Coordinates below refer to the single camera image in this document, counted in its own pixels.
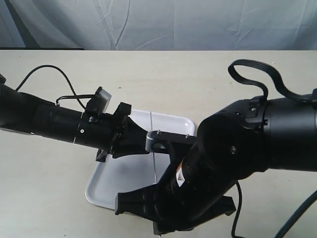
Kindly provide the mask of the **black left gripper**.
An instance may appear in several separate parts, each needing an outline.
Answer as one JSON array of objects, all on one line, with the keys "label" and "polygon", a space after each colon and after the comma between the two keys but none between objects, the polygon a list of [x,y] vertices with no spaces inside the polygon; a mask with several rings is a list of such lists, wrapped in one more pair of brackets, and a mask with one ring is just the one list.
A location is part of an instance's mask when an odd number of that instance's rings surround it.
[{"label": "black left gripper", "polygon": [[[93,112],[86,107],[80,120],[80,144],[97,148],[96,161],[104,163],[106,157],[149,154],[145,149],[148,131],[131,117],[131,105],[121,102],[113,114]],[[114,143],[119,135],[120,140]]]}]

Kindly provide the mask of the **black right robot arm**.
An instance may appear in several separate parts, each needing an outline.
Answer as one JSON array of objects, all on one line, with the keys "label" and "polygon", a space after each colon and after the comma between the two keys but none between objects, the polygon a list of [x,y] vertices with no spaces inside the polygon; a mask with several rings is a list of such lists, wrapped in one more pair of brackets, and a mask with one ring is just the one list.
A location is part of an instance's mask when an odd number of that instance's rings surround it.
[{"label": "black right robot arm", "polygon": [[253,173],[316,171],[317,104],[239,100],[203,120],[196,136],[149,132],[146,149],[170,164],[157,184],[119,193],[115,213],[152,221],[156,235],[189,231],[234,213],[226,192]]}]

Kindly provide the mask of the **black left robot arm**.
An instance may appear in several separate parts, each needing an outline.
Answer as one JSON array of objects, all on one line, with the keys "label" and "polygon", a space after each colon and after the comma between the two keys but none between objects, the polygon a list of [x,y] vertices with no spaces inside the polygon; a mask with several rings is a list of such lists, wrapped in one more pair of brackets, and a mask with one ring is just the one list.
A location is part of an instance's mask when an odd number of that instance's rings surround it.
[{"label": "black left robot arm", "polygon": [[105,113],[111,95],[99,87],[94,94],[65,96],[88,99],[83,112],[64,108],[31,94],[18,92],[0,78],[0,128],[97,148],[98,162],[107,155],[119,158],[147,154],[147,131],[130,117],[132,106],[120,103],[113,114]]}]

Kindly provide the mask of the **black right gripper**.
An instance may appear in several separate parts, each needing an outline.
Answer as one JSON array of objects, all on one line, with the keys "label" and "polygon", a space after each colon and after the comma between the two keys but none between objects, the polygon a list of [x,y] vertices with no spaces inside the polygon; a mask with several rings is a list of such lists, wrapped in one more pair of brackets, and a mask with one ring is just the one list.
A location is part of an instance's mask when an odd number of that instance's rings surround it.
[{"label": "black right gripper", "polygon": [[235,212],[232,197],[217,192],[208,171],[189,158],[171,158],[158,184],[115,197],[115,215],[158,215],[153,222],[154,235],[191,231],[221,215]]}]

